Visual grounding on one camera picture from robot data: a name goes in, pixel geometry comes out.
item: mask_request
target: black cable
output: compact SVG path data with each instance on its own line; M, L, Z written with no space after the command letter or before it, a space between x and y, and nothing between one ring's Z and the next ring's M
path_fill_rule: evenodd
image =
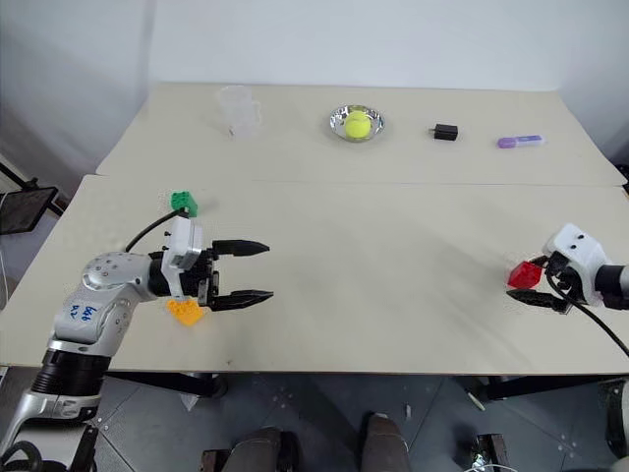
M13 455L19 450L27 455L28 460L19 460L8 463L9 459L13 457ZM35 447L32 442L28 441L14 442L5 451L5 453L2 454L2 457L0 457L0 472L5 470L25 470L28 472L39 472L42 467L43 461L41 460L39 449L37 449L37 447Z
M186 217L188 217L188 213L184 209L176 209L176 210L171 211L170 213L168 213L166 216L162 216L157 221L155 221L154 223L151 223L149 226L147 226L145 229L143 229L138 234L138 236L136 236L134 239L132 239L131 242L125 248L125 253L128 253L129 251L131 251L131 249L138 243L138 241L140 241L141 238L146 236L146 234L148 234L150 231L155 229L157 226L159 226L164 221L168 221L170 218L173 218L175 216L186 216Z
M550 285L550 288L552 288L555 292L557 292L557 294L561 298L563 298L566 302L568 302L569 304L574 305L575 307L577 307L579 310L581 310L583 313L585 313L594 323L599 325L599 327L603 331L605 331L607 333L607 335L611 339L613 339L613 342L615 342L618 345L618 347L620 349L622 349L622 352L625 353L625 356L629 357L629 348L625 345L624 342L622 342L620 340L620 338L618 336L616 336L616 333L613 332L609 326L607 326L605 323L603 323L602 320L599 317L597 317L594 313L592 313L586 307L581 305L581 303L576 301L574 298L572 298L567 293L564 293L563 291L561 291L559 289L559 287L557 287L557 284L554 283L554 281L552 280L552 275L550 275L550 273L548 271L546 271L546 280L548 281L548 285Z

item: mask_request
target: green block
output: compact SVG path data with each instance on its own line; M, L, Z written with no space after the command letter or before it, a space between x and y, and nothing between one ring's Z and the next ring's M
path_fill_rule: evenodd
M190 192L173 192L170 196L170 206L173 209L185 208L191 217L197 216L197 202Z

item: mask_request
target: clear plastic cup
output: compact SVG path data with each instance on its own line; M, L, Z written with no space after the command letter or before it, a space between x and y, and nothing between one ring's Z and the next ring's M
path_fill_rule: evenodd
M234 138L255 136L262 124L260 104L245 86L228 86L216 93L229 133Z

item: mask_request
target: plastic building block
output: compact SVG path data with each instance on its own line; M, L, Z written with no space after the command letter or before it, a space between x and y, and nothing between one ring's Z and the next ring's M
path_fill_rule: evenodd
M203 308L195 300L186 300L184 302L168 300L166 308L179 323L186 326L194 325L204 315Z
M507 284L513 288L533 288L540 283L541 278L542 268L524 261L511 270Z
M195 202L190 192L173 192L170 196L170 206L173 209L187 208L191 217L197 216L197 202Z

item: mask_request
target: red block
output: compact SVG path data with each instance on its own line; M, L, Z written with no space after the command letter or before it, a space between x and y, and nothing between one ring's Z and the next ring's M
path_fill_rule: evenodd
M533 288L540 283L541 278L542 268L524 261L511 270L507 284L513 288Z

